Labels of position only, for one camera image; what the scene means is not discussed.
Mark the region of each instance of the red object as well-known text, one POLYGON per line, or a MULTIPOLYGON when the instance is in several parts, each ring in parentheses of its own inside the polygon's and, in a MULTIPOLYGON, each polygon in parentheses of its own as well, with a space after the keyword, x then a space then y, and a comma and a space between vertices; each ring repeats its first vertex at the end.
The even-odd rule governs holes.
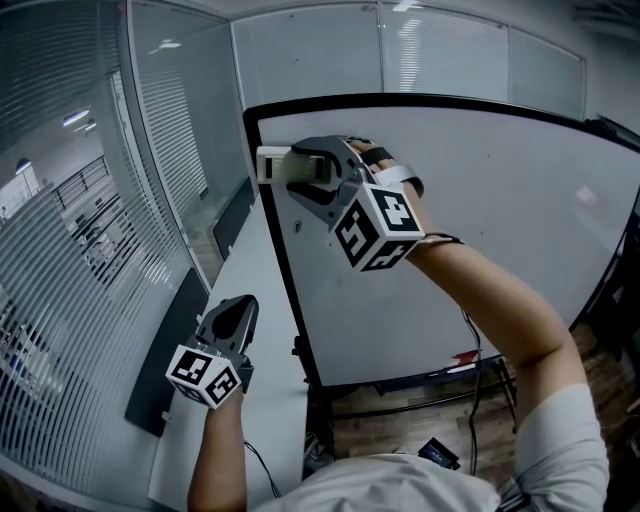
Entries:
POLYGON ((453 356, 453 359, 458 360, 458 364, 456 366, 464 366, 465 364, 473 363, 473 360, 477 355, 477 350, 470 350, 469 352, 461 352, 460 354, 456 354, 455 356, 453 356))

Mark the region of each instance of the black cable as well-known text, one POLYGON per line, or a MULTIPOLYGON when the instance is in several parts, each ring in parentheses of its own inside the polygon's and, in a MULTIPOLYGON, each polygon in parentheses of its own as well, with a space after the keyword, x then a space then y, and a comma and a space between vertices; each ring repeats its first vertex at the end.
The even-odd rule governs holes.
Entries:
POLYGON ((478 405, 480 404, 480 395, 481 395, 481 385, 482 385, 482 355, 480 353, 481 351, 481 341, 480 341, 480 335, 478 334, 478 331, 476 330, 475 326, 473 325, 473 322, 471 321, 471 318, 469 318, 469 315, 467 314, 467 312, 460 308, 460 311, 462 312, 462 318, 464 318, 464 322, 467 324, 467 327, 469 328, 469 330, 471 331, 471 334, 473 334, 473 338, 476 342, 476 348, 478 350, 478 362, 476 363, 476 391, 475 391, 475 398, 473 400, 473 408, 471 409, 471 414, 469 414, 469 430, 471 430, 471 462, 470 462, 470 469, 471 469, 471 474, 473 476, 475 476, 476 474, 476 468, 478 465, 478 441, 476 439, 476 429, 475 426, 473 425, 473 417, 476 414, 476 411, 478 410, 478 405))
POLYGON ((280 493, 280 490, 278 489, 278 486, 275 484, 275 482, 273 481, 273 478, 271 478, 271 473, 269 473, 269 470, 267 469, 267 465, 264 463, 264 461, 262 460, 262 457, 260 456, 260 454, 258 453, 258 450, 256 450, 251 443, 249 443, 248 441, 244 442, 244 445, 249 449, 249 451, 251 451, 256 457, 258 457, 258 460, 260 461, 260 464, 262 464, 262 467, 264 468, 265 472, 267 473, 267 476, 269 477, 269 482, 271 483, 271 492, 273 492, 273 495, 276 498, 282 498, 282 494, 280 493))

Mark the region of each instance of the white sleeve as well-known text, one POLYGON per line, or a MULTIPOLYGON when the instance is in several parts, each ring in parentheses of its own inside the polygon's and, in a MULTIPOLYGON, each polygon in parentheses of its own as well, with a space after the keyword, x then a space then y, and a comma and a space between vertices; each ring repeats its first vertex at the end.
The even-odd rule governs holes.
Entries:
POLYGON ((602 510, 609 464, 586 384, 561 389, 525 419, 516 438, 515 477, 532 510, 602 510))

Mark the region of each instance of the desk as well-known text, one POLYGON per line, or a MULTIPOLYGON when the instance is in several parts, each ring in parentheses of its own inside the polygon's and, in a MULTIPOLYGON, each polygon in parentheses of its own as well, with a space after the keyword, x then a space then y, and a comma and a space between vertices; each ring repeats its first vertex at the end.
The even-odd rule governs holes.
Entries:
MULTIPOLYGON (((247 351, 255 371, 242 409, 244 437, 260 452, 284 494, 302 480, 307 385, 298 358, 291 355, 298 331, 260 197, 213 285, 203 315, 222 299, 244 294, 255 295, 260 306, 255 338, 247 351)), ((174 394, 171 421, 158 443, 149 498, 186 510, 206 411, 180 393, 174 394)), ((273 494, 255 455, 245 450, 245 457, 249 507, 254 508, 273 494)))

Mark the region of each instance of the ceiling light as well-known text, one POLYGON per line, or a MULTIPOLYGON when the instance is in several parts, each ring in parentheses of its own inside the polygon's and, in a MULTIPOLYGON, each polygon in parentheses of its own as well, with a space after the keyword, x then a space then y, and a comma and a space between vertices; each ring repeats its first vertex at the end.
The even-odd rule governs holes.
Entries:
POLYGON ((397 4, 393 8, 393 10, 396 12, 405 12, 405 11, 408 11, 409 9, 417 9, 418 7, 420 7, 419 5, 416 5, 417 3, 418 3, 418 0, 402 0, 402 2, 397 4))
POLYGON ((69 117, 65 117, 64 122, 62 123, 62 126, 69 126, 71 123, 75 123, 79 119, 82 119, 88 113, 89 113, 88 110, 81 110, 80 112, 76 112, 75 114, 70 115, 69 117))
POLYGON ((25 169, 31 167, 31 160, 28 158, 21 158, 18 160, 18 165, 16 165, 16 174, 20 174, 25 169))
POLYGON ((182 46, 182 43, 174 43, 173 39, 163 39, 162 44, 158 47, 160 48, 178 48, 182 46))

